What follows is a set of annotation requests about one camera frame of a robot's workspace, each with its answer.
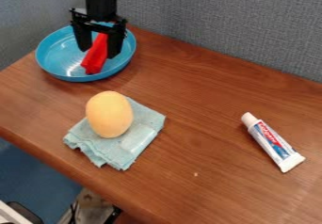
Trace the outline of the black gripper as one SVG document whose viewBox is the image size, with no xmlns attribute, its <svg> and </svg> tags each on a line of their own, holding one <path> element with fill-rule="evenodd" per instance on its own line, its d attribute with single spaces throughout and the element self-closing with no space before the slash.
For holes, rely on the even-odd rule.
<svg viewBox="0 0 322 224">
<path fill-rule="evenodd" d="M 86 0 L 86 8 L 71 8 L 71 26 L 78 48 L 86 52 L 93 46 L 93 33 L 109 34 L 107 53 L 113 59 L 122 50 L 127 20 L 118 15 L 118 0 Z"/>
</svg>

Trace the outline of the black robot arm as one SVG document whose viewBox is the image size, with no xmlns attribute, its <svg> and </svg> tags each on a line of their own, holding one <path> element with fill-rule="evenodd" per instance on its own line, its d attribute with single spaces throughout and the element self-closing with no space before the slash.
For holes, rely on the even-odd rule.
<svg viewBox="0 0 322 224">
<path fill-rule="evenodd" d="M 127 20 L 118 15 L 118 0 L 86 0 L 86 9 L 71 8 L 71 26 L 78 48 L 86 52 L 93 47 L 93 33 L 109 36 L 107 57 L 113 59 L 122 49 Z"/>
</svg>

